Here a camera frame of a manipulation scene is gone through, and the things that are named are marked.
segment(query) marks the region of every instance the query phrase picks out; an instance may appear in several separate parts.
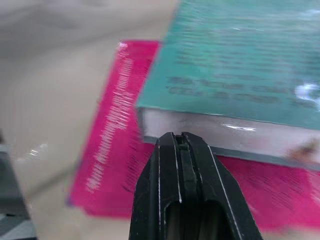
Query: teal book cover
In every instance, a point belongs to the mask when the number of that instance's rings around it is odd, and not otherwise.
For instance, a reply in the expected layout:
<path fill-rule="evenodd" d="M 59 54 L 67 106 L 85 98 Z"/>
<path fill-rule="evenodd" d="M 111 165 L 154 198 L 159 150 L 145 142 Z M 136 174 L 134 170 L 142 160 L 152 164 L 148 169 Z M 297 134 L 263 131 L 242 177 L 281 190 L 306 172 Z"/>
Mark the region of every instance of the teal book cover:
<path fill-rule="evenodd" d="M 173 111 L 302 128 L 297 146 L 318 145 L 319 1 L 182 1 L 137 108 L 144 130 L 144 111 Z"/>

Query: teal book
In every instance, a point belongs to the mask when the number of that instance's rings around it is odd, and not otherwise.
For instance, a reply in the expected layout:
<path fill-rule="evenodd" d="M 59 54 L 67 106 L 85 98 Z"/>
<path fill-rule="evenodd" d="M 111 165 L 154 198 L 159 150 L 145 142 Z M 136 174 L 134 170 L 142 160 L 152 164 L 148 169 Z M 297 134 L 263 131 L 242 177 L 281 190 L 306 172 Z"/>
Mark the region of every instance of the teal book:
<path fill-rule="evenodd" d="M 182 1 L 137 111 L 147 142 L 191 132 L 218 155 L 320 169 L 319 1 Z"/>

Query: black object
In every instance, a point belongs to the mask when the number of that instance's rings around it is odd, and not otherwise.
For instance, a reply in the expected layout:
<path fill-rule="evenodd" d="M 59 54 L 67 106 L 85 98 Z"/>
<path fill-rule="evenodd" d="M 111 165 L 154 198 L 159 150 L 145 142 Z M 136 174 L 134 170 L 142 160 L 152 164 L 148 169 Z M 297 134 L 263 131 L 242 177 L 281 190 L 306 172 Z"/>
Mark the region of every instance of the black object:
<path fill-rule="evenodd" d="M 166 133 L 137 184 L 129 240 L 262 240 L 237 181 L 199 136 Z"/>

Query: pink book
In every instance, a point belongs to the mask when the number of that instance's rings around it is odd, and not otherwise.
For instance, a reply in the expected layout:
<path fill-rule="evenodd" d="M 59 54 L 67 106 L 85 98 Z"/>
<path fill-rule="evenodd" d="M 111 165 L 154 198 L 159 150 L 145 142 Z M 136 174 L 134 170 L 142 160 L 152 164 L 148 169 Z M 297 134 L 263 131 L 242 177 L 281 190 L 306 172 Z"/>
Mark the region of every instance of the pink book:
<path fill-rule="evenodd" d="M 135 102 L 159 47 L 156 41 L 118 45 L 70 193 L 95 216 L 131 216 L 138 177 L 154 146 L 141 142 Z M 238 181 L 261 230 L 320 227 L 320 173 L 222 157 Z"/>

